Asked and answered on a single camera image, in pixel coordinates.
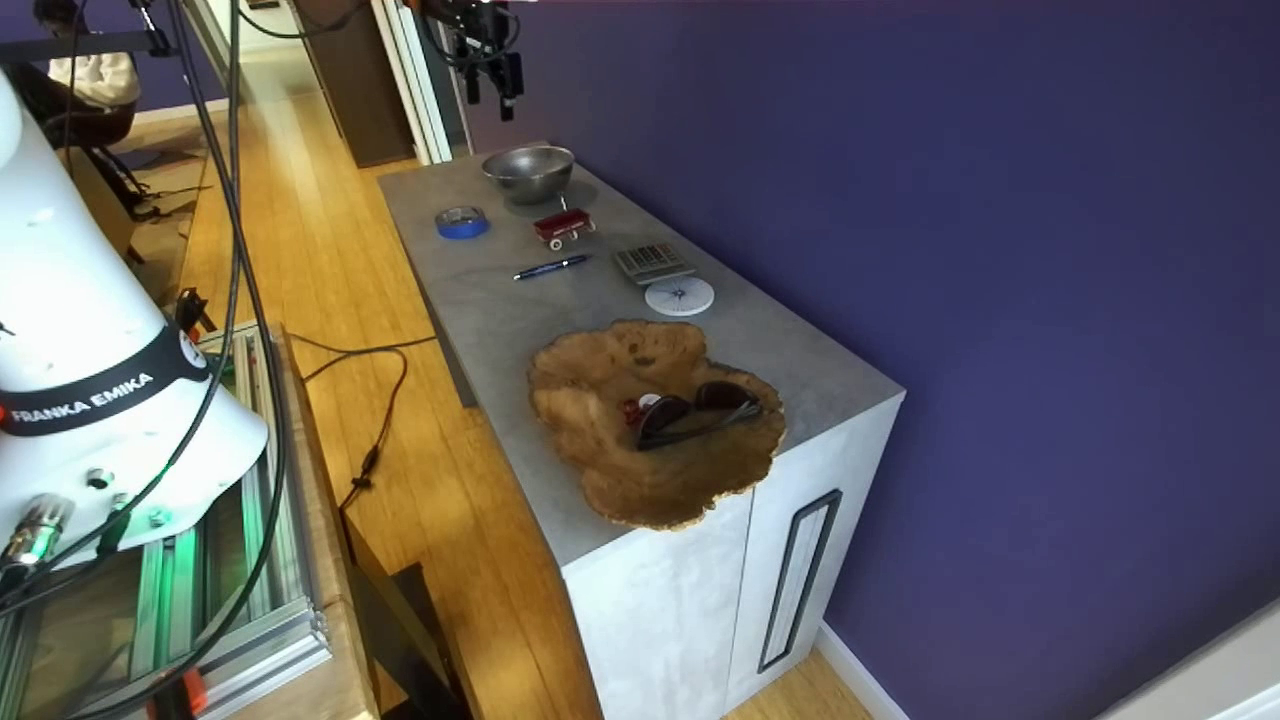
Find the black cable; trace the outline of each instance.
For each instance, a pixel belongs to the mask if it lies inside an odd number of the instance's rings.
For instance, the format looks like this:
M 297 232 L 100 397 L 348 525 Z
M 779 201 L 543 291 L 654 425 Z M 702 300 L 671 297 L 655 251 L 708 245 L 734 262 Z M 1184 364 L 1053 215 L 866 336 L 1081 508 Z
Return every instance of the black cable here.
M 75 589 L 75 583 L 79 583 L 84 576 L 91 576 L 96 570 L 100 570 L 100 561 L 64 570 L 64 574 L 46 576 L 46 581 L 32 576 L 32 581 L 18 591 L 18 601 L 7 601 L 7 605 L 0 610 L 0 624 L 3 624 L 7 618 L 18 618 L 18 611 L 32 610 L 32 605 L 46 605 L 46 601 Z
M 168 18 L 171 18 L 171 37 L 176 37 L 176 55 L 184 66 L 184 79 L 192 89 L 192 99 L 195 99 L 195 118 L 200 118 L 200 127 L 205 127 L 205 140 L 213 148 L 213 165 L 217 165 L 217 177 L 219 177 L 219 190 L 225 190 L 225 208 L 230 208 L 230 220 L 232 220 L 232 275 L 246 275 L 246 291 L 248 291 L 248 305 L 254 305 L 254 320 L 258 320 L 258 333 L 259 333 L 259 347 L 266 347 L 266 364 L 269 364 L 269 391 L 274 391 L 274 418 L 277 422 L 289 422 L 289 401 L 284 401 L 284 369 L 281 369 L 281 358 L 274 351 L 269 345 L 269 317 L 266 317 L 266 300 L 259 300 L 259 284 L 258 284 L 258 272 L 254 272 L 254 255 L 248 255 L 248 239 L 246 239 L 246 215 L 241 215 L 241 25 L 232 25 L 232 66 L 230 66 L 230 152 L 219 148 L 219 135 L 213 133 L 213 122 L 209 122 L 209 107 L 205 107 L 205 89 L 200 89 L 200 72 L 195 72 L 195 60 L 192 60 L 192 37 L 189 37 L 189 25 L 184 25 L 184 12 L 181 12 L 181 0 L 168 0 Z M 266 525 L 266 544 L 248 570 L 248 576 L 241 581 L 235 596 L 219 610 L 219 618 L 195 635 L 195 649 L 168 663 L 163 674 L 153 674 L 153 680 L 139 680 L 139 685 L 127 685 L 120 691 L 127 698 L 108 698 L 100 702 L 96 709 L 84 709 L 75 718 L 120 718 L 127 709 L 139 709 L 148 706 L 155 691 L 163 691 L 168 685 L 176 685 L 189 667 L 195 667 L 219 639 L 225 632 L 235 624 L 235 618 L 246 611 L 248 605 L 248 591 L 254 583 L 259 581 L 269 558 L 274 558 L 274 539 L 277 539 L 277 521 L 281 521 L 281 503 L 284 503 L 284 460 L 293 455 L 293 431 L 274 431 L 277 441 L 277 487 L 274 487 L 274 508 L 269 508 L 269 525 Z
M 387 404 L 383 404 L 383 422 L 381 422 L 381 430 L 375 430 L 375 438 L 374 438 L 374 446 L 370 446 L 370 454 L 364 454 L 364 460 L 359 460 L 359 469 L 357 469 L 357 477 L 353 477 L 353 491 L 338 503 L 338 513 L 344 517 L 344 513 L 357 503 L 359 491 L 374 491 L 374 471 L 375 471 L 375 465 L 381 465 L 381 455 L 383 455 L 383 441 L 387 441 L 387 431 L 393 431 L 398 401 L 399 401 L 399 390 L 406 390 L 406 379 L 410 379 L 410 358 L 406 358 L 406 347 L 432 345 L 436 336 L 416 336 L 416 342 L 399 342 L 399 345 L 364 345 L 364 347 L 338 347 L 338 345 L 324 345 L 324 342 L 314 342 L 314 336 L 297 336 L 297 333 L 289 333 L 289 336 L 293 336 L 297 345 L 314 345 L 314 347 L 338 351 L 333 359 L 324 359 L 320 369 L 314 369 L 314 374 L 306 376 L 306 383 L 314 383 L 316 376 L 333 374 L 338 364 L 348 364 L 348 359 L 359 359 L 359 358 L 398 358 L 398 359 L 399 359 L 399 376 L 398 376 L 393 397 L 387 397 Z
M 232 263 L 225 317 L 235 317 L 235 300 L 241 300 L 241 263 Z M 47 576 L 54 576 L 62 565 L 69 565 L 71 558 L 79 558 L 91 539 L 100 539 L 100 547 L 96 547 L 96 558 L 90 561 L 90 574 L 100 570 L 100 561 L 120 547 L 120 538 L 127 531 L 134 513 L 163 486 L 168 469 L 171 469 L 171 465 L 189 454 L 189 446 L 195 441 L 195 431 L 200 431 L 200 425 L 205 425 L 205 418 L 209 418 L 209 408 L 213 408 L 213 397 L 217 397 L 217 390 L 219 390 L 217 379 L 225 376 L 225 369 L 230 369 L 230 359 L 232 359 L 232 358 L 230 358 L 230 347 L 232 347 L 232 323 L 225 329 L 225 345 L 219 345 L 219 347 L 225 347 L 225 351 L 219 351 L 219 358 L 213 359 L 213 369 L 209 369 L 213 379 L 209 379 L 209 390 L 205 390 L 205 397 L 200 397 L 200 404 L 195 404 L 184 438 L 181 438 L 176 448 L 163 455 L 160 471 L 155 471 L 134 500 L 123 500 L 120 508 L 112 508 L 100 528 L 91 528 L 91 531 L 62 544 L 55 558 L 47 558 L 46 565 L 36 565 L 36 574 L 26 581 L 21 596 L 7 601 L 7 605 L 0 610 L 0 618 L 7 618 L 7 611 L 18 611 L 18 610 L 27 610 L 27 605 L 36 605 L 36 601 L 46 601 L 46 596 L 54 596 L 54 591 L 46 589 Z

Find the brown wooden bowl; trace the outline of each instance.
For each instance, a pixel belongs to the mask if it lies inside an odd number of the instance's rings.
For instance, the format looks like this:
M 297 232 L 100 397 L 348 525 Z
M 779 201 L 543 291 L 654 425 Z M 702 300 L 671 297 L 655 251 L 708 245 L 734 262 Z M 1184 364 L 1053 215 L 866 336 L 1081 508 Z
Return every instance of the brown wooden bowl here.
M 708 379 L 739 383 L 762 401 L 762 412 L 640 454 L 637 401 L 643 391 L 689 401 Z M 702 521 L 716 498 L 766 482 L 785 438 L 778 390 L 714 364 L 695 323 L 633 320 L 562 336 L 534 359 L 530 390 L 588 503 L 615 525 L 678 528 Z

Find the purple wall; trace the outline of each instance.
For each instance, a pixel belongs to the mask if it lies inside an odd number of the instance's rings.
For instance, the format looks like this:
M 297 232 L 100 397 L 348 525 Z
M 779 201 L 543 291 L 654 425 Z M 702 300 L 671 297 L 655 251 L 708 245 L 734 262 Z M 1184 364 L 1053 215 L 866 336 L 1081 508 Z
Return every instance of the purple wall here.
M 168 0 L 155 0 L 153 18 L 163 30 L 163 37 L 171 37 Z M 90 30 L 91 34 L 145 34 L 145 25 L 127 0 L 91 0 Z M 3 40 L 46 40 L 46 30 L 32 22 L 32 0 L 0 0 L 0 43 Z M 200 85 L 205 85 L 209 99 L 225 97 L 205 47 L 192 43 L 192 54 L 195 54 L 195 70 L 200 70 Z M 192 105 L 192 92 L 184 85 L 184 70 L 176 55 L 136 55 L 136 76 L 145 89 L 139 107 Z
M 909 404 L 831 627 L 1088 718 L 1280 596 L 1280 4 L 522 8 L 554 135 Z

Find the cabinet handle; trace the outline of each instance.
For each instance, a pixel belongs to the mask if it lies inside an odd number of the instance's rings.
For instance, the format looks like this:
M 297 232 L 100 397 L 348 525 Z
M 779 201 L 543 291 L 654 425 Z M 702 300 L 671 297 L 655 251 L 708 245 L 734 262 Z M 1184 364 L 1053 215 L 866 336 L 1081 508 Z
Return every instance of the cabinet handle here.
M 831 538 L 839 500 L 844 500 L 844 491 L 831 487 L 831 491 L 810 500 L 804 508 L 797 508 L 797 517 L 794 517 L 756 674 L 767 674 L 772 663 L 794 655 L 794 643 L 797 643 L 797 632 L 804 621 L 804 605 L 810 605 L 818 570 L 827 553 L 827 538 Z

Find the blue object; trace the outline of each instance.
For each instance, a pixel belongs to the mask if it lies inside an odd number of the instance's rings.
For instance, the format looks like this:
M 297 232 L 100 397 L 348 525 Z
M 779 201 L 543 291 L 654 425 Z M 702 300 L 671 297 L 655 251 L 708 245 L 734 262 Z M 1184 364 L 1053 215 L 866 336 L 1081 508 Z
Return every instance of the blue object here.
M 488 232 L 488 215 L 473 206 L 452 206 L 436 215 L 436 232 L 444 239 L 475 239 Z

